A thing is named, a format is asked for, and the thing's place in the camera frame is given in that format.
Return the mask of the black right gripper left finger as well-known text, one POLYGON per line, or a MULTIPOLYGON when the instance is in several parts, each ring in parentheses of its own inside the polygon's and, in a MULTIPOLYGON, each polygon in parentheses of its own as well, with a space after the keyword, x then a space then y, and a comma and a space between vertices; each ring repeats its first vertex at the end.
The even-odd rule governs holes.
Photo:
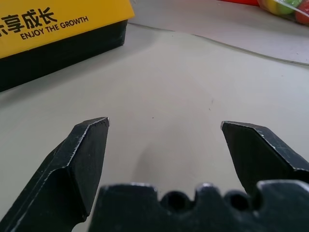
POLYGON ((101 178, 109 119, 74 126, 41 163, 0 222, 2 232, 71 232, 91 213, 101 178))

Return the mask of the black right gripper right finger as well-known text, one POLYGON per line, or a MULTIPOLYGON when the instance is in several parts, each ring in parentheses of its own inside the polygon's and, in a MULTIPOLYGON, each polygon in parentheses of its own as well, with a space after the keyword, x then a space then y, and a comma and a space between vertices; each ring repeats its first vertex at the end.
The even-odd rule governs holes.
POLYGON ((267 127, 223 121, 224 134, 237 176, 248 194, 259 181, 309 181, 309 163, 267 127))

